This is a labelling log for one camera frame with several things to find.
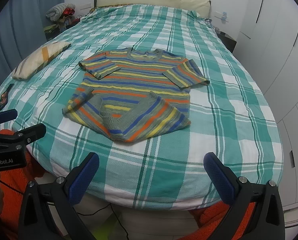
pillow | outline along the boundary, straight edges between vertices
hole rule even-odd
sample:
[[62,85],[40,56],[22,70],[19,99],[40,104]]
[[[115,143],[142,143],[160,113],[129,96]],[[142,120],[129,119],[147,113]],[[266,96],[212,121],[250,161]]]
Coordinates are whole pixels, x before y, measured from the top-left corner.
[[60,41],[41,46],[21,61],[11,76],[15,79],[28,79],[43,69],[48,63],[65,51],[70,46],[69,42]]

folded blanket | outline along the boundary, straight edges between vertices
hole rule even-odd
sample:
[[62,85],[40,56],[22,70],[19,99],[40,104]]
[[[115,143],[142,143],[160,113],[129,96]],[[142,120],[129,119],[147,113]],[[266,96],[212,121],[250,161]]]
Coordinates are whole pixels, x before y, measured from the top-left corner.
[[[255,203],[250,203],[246,213],[234,234],[232,240],[239,239],[252,216],[253,209],[255,207]],[[199,229],[190,235],[184,236],[179,240],[206,240],[212,234],[212,232],[216,229],[216,227],[220,224],[221,220],[224,218],[226,213],[228,212],[229,205],[223,203],[222,201],[213,204],[207,208],[200,208],[190,210],[189,212],[193,215],[194,219],[197,222]]]
[[48,17],[51,21],[56,22],[57,20],[59,20],[66,8],[74,10],[76,6],[73,3],[59,3],[48,10],[45,16]]

yellow stripe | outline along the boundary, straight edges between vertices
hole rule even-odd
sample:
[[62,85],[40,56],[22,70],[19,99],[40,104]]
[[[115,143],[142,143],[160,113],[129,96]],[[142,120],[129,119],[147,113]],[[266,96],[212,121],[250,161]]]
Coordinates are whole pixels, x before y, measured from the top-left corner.
[[75,119],[78,121],[78,123],[88,126],[74,111],[69,112],[68,114],[71,114]]
[[118,62],[118,63],[122,63],[125,65],[136,65],[136,66],[146,66],[146,67],[163,67],[163,68],[173,68],[173,67],[167,67],[167,66],[160,66],[160,65],[151,65],[151,64],[136,64],[136,63],[131,63],[131,62],[125,62],[125,61],[120,61],[120,60],[111,60],[112,62]]
[[141,92],[150,92],[156,94],[165,94],[165,95],[175,95],[175,96],[181,96],[181,97],[187,97],[188,93],[170,93],[170,92],[161,92],[161,91],[155,91],[155,90],[147,90],[147,89],[138,89],[138,88],[129,88],[129,87],[116,87],[116,86],[103,86],[103,85],[97,85],[97,84],[87,84],[85,82],[82,82],[81,85],[85,85],[88,87],[102,87],[102,88],[115,88],[115,89],[122,89],[122,90],[133,90],[133,91],[141,91]]
[[114,68],[117,68],[117,66],[114,66],[114,67],[112,67],[112,68],[106,69],[106,70],[100,72],[99,75],[101,75],[102,73],[105,73],[105,72],[107,72],[107,71],[109,71],[109,70],[112,70],[112,69],[114,69]]
[[140,75],[140,74],[135,74],[135,73],[126,73],[126,72],[116,72],[116,74],[119,74],[119,75],[127,75],[127,76],[137,76],[137,77],[146,77],[146,78],[162,78],[162,79],[168,79],[167,77],[153,77],[153,76],[146,76],[146,75]]
[[161,130],[161,128],[168,122],[170,119],[176,114],[177,109],[174,107],[169,116],[161,121],[161,123],[151,132],[147,135],[147,137],[154,136],[157,132]]
[[187,85],[185,82],[183,82],[181,79],[179,79],[176,75],[174,75],[171,71],[167,70],[167,72],[173,76],[176,80],[178,80],[180,83],[182,83],[183,85],[185,85],[186,87],[188,87],[189,85]]
[[42,58],[43,58],[43,61],[48,61],[49,59],[49,52],[48,52],[48,47],[43,47],[41,49],[42,51]]
[[165,56],[165,55],[162,55],[164,58],[168,58],[168,59],[182,59],[182,57],[167,57],[167,56]]
[[156,56],[149,56],[149,55],[132,55],[132,57],[156,57]]
[[123,53],[127,53],[127,51],[124,51],[124,52],[118,52],[118,51],[110,51],[110,53],[117,53],[117,54],[123,54]]
[[95,65],[95,64],[101,64],[101,63],[103,63],[103,62],[106,62],[106,61],[109,61],[108,59],[105,59],[105,60],[103,60],[103,61],[97,61],[97,62],[93,62],[93,63],[88,63],[88,64],[83,64],[83,65],[85,65],[85,66],[90,66],[90,65]]
[[194,74],[195,76],[199,77],[196,73],[193,73],[193,72],[188,68],[186,62],[184,62],[184,66],[185,66],[185,68],[186,68],[191,74]]
[[128,107],[123,107],[123,106],[113,106],[113,105],[104,105],[106,108],[111,108],[111,109],[117,109],[117,110],[123,110],[123,111],[129,111],[131,108]]

black cable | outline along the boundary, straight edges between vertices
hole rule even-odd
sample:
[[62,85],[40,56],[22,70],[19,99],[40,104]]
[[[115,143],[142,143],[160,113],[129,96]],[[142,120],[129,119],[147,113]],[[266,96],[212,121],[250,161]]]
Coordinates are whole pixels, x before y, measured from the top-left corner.
[[121,222],[120,222],[118,216],[116,215],[116,213],[115,213],[114,210],[113,210],[113,207],[112,207],[111,203],[109,203],[108,205],[106,205],[106,206],[103,207],[103,208],[100,208],[99,210],[97,210],[96,212],[94,212],[94,213],[92,213],[92,214],[81,214],[81,213],[79,213],[79,212],[77,212],[77,214],[79,214],[79,215],[81,215],[81,216],[93,216],[93,215],[95,215],[96,213],[98,213],[99,211],[101,211],[101,210],[107,208],[108,206],[111,207],[111,210],[112,210],[113,214],[115,215],[116,219],[118,220],[120,226],[121,226],[121,227],[123,228],[123,230],[125,231],[127,240],[130,240],[130,239],[129,239],[129,233],[128,233],[128,231],[127,231],[127,230],[123,227],[123,225],[121,224]]
[[115,213],[114,210],[113,210],[113,207],[112,207],[111,203],[110,203],[109,205],[110,205],[110,207],[111,207],[111,210],[112,210],[113,214],[116,216],[116,219],[118,220],[120,226],[121,226],[121,227],[123,228],[123,230],[125,231],[127,240],[130,240],[130,239],[129,239],[128,231],[127,231],[127,230],[123,227],[123,225],[121,224],[121,222],[120,222],[118,216],[116,215],[116,213]]
[[9,189],[12,189],[13,191],[18,192],[18,193],[21,194],[21,195],[24,195],[23,192],[18,191],[17,189],[15,189],[15,188],[9,186],[8,184],[6,184],[5,182],[3,182],[2,180],[0,180],[0,183],[2,183],[3,185],[7,186]]
[[[15,191],[15,192],[17,192],[17,193],[19,193],[19,194],[21,194],[21,195],[24,195],[24,193],[22,193],[21,191],[18,191],[17,189],[15,189],[15,188],[9,186],[8,184],[4,183],[2,180],[0,180],[0,182],[1,182],[3,185],[7,186],[8,188],[12,189],[13,191]],[[48,205],[49,205],[49,206],[55,206],[55,204],[52,204],[52,203],[48,203]],[[111,207],[111,210],[112,210],[113,214],[115,215],[116,219],[118,220],[120,226],[121,226],[121,227],[123,228],[123,230],[125,231],[127,240],[130,240],[130,239],[129,239],[128,231],[127,231],[127,230],[123,227],[123,225],[121,224],[121,222],[120,222],[118,216],[116,215],[116,213],[115,213],[114,210],[113,210],[113,207],[112,207],[111,203],[109,203],[108,205],[106,205],[106,206],[103,207],[103,208],[98,209],[96,212],[94,212],[94,213],[92,213],[92,214],[82,214],[82,213],[79,213],[79,212],[77,212],[77,214],[79,214],[79,215],[81,215],[81,216],[93,216],[93,215],[97,214],[99,211],[101,211],[101,210],[107,208],[108,206]]]
[[97,210],[96,212],[92,213],[92,214],[81,214],[79,212],[77,212],[77,214],[81,215],[81,216],[93,216],[95,214],[97,214],[99,211],[101,211],[102,209],[105,209],[109,206],[110,204],[106,205],[104,208],[100,208],[99,210]]

bedspread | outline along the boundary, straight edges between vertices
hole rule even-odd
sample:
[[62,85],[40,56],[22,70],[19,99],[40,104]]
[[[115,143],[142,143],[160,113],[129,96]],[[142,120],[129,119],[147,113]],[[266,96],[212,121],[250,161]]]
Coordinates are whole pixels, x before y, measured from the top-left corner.
[[[281,141],[263,94],[194,11],[151,5],[101,8],[49,42],[54,41],[68,41],[71,47],[30,80],[9,76],[0,87],[1,96],[15,83],[4,110],[18,111],[17,119],[0,130],[45,124],[45,137],[28,149],[49,172],[66,176],[89,152],[97,152],[100,167],[88,192],[144,209],[193,209],[219,201],[203,167],[210,151],[237,176],[254,183],[280,181]],[[62,115],[84,76],[78,62],[96,51],[126,47],[164,49],[196,62],[210,85],[190,91],[190,126],[122,143]]]

